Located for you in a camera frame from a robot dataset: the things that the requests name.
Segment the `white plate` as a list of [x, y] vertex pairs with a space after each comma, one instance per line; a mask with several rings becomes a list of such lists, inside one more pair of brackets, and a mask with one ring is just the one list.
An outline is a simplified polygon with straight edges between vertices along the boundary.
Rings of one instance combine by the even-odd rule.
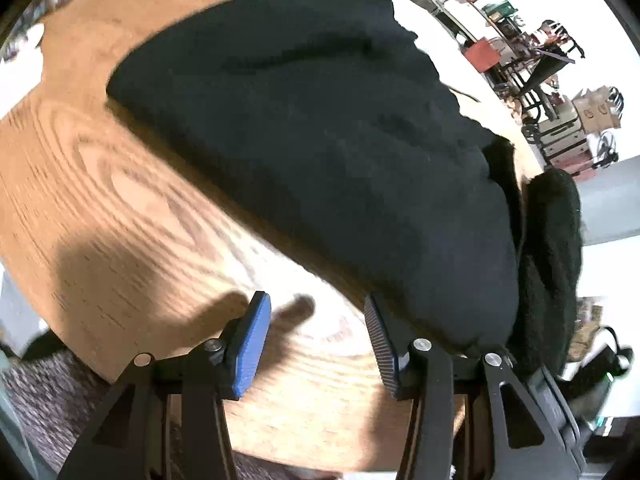
[[1, 48], [1, 62], [9, 62], [21, 52], [39, 47], [43, 35], [42, 23], [16, 25]]

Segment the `black knit sweater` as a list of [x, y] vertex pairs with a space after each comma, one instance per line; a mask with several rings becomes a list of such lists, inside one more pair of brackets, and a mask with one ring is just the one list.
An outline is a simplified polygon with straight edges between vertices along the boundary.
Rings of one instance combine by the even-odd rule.
[[393, 0], [213, 6], [134, 49], [106, 92], [235, 203], [438, 340], [508, 340], [513, 146], [461, 115]]

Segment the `black folding cart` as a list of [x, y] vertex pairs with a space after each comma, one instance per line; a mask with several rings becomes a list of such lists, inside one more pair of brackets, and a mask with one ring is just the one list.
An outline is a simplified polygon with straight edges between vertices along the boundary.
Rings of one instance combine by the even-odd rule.
[[495, 48], [500, 48], [500, 61], [489, 71], [495, 94], [517, 102], [523, 114], [534, 119], [555, 120], [558, 112], [542, 86], [575, 64], [575, 56], [584, 58], [584, 49], [558, 21], [544, 20], [533, 32], [526, 32], [512, 18], [503, 18], [498, 31]]

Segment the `black fuzzy chair cushion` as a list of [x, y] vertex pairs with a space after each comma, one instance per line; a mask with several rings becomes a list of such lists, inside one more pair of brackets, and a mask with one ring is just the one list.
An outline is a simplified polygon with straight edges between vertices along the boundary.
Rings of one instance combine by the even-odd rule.
[[544, 367], [558, 376], [577, 318], [582, 208], [573, 178], [554, 168], [529, 182], [525, 198], [520, 304], [506, 348], [518, 374], [528, 377]]

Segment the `cardboard boxes stack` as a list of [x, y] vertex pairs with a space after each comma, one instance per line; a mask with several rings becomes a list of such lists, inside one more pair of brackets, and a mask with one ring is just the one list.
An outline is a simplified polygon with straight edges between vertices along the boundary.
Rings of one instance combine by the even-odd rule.
[[572, 99], [585, 133], [601, 133], [620, 128], [620, 104], [623, 99], [615, 87], [584, 90]]

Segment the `orange paper bag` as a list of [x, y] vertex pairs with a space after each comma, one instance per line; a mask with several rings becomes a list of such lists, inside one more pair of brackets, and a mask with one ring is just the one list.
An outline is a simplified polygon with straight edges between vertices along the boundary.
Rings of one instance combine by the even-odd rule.
[[501, 58], [486, 38], [474, 42], [464, 50], [463, 55], [479, 73], [486, 73], [499, 64]]

